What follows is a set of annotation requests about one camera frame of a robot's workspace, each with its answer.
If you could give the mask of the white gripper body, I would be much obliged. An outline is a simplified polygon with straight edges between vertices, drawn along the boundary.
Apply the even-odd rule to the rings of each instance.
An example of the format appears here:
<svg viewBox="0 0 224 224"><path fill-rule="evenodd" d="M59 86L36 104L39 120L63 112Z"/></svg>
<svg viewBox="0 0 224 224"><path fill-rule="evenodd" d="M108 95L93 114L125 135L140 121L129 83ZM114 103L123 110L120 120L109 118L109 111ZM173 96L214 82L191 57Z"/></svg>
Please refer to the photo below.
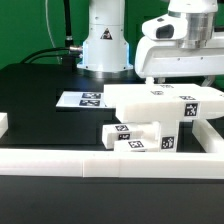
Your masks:
<svg viewBox="0 0 224 224"><path fill-rule="evenodd" d="M224 74L224 30L213 13L168 13L142 24L135 56L141 78Z"/></svg>

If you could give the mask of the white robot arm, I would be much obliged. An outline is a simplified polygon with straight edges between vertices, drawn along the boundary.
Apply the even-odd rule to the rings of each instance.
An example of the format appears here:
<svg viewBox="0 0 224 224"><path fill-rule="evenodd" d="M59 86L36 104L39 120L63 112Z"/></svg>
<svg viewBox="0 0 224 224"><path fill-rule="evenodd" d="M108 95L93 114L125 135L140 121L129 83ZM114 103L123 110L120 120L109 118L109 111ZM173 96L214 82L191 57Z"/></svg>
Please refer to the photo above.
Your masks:
<svg viewBox="0 0 224 224"><path fill-rule="evenodd" d="M224 31L214 28L218 0L169 0L166 14L142 25L143 37L129 62L124 39L124 0L90 0L89 35L80 69L98 77L133 69L148 82L224 75Z"/></svg>

